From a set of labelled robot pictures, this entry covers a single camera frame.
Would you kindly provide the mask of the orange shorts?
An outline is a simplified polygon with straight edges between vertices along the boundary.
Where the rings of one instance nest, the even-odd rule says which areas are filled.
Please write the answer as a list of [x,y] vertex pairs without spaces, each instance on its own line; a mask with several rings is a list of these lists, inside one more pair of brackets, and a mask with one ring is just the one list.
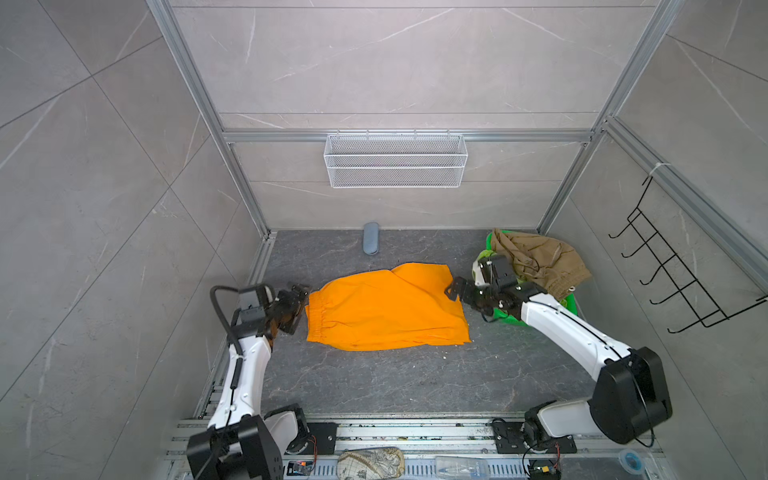
[[428,263],[333,280],[309,295],[307,340],[353,352],[467,344],[463,307],[444,293],[452,281]]

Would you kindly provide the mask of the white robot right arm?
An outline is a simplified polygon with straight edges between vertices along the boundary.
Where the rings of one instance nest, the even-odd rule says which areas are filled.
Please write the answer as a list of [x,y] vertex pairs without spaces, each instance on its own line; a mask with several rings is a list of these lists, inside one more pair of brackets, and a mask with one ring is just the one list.
[[587,399],[528,410],[521,427],[527,447],[542,451],[564,437],[597,434],[626,445],[672,417],[663,363],[653,350],[632,348],[601,332],[543,287],[519,278],[505,257],[476,260],[472,277],[454,278],[444,293],[486,320],[497,312],[512,315],[544,334],[594,380]]

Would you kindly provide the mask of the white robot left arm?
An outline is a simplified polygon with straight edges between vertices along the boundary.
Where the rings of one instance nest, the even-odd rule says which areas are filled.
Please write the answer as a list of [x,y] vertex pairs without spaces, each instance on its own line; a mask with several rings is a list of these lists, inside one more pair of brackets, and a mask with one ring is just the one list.
[[293,404],[263,414],[264,376],[279,332],[295,333],[309,293],[303,285],[237,289],[215,285],[210,300],[223,327],[227,388],[205,431],[190,437],[186,459],[194,479],[282,479],[283,455],[310,440],[303,410]]

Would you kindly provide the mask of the khaki brown shorts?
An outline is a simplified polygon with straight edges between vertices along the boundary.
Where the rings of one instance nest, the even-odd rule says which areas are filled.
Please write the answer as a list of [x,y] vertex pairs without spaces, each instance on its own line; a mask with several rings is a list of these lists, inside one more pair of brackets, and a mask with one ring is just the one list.
[[537,284],[558,301],[592,277],[576,250],[558,239],[494,229],[490,249],[505,256],[519,278]]

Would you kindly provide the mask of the grey oval case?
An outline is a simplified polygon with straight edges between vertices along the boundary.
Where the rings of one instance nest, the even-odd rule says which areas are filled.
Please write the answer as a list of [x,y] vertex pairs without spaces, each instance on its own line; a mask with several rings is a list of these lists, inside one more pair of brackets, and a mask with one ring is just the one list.
[[379,252],[380,226],[377,222],[368,222],[363,227],[362,249],[366,255],[374,256]]

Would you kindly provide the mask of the small circuit board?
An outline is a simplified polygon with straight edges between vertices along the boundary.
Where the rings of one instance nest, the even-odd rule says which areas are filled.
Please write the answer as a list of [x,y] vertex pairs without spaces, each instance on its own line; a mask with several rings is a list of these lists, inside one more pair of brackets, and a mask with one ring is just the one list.
[[290,460],[286,464],[287,477],[310,477],[315,470],[315,460]]

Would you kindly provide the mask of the patterned pouch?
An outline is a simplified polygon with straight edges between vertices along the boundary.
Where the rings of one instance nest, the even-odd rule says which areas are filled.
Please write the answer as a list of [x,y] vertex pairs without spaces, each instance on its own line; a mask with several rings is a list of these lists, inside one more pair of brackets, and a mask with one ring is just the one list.
[[337,461],[336,474],[340,480],[399,479],[405,474],[403,452],[394,447],[349,450]]

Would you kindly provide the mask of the blue tape roll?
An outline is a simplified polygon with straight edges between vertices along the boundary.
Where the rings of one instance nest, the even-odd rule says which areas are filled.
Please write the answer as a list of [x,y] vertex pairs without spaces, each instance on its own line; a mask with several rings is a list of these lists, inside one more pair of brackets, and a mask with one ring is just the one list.
[[622,450],[618,454],[618,460],[622,468],[631,475],[642,476],[645,473],[645,462],[634,450]]

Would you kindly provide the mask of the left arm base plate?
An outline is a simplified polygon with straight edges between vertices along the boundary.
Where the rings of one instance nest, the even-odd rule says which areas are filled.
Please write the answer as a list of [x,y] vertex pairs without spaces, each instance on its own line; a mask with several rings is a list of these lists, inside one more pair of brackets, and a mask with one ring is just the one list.
[[338,424],[314,422],[300,424],[297,437],[289,444],[289,455],[332,455],[335,452]]

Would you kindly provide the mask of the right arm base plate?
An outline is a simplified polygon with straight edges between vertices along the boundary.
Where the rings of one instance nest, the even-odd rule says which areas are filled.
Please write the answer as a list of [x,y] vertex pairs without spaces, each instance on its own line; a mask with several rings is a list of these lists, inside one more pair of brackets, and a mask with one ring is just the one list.
[[525,452],[574,454],[577,452],[575,441],[571,436],[552,437],[535,421],[520,422],[494,418],[489,426],[499,454]]

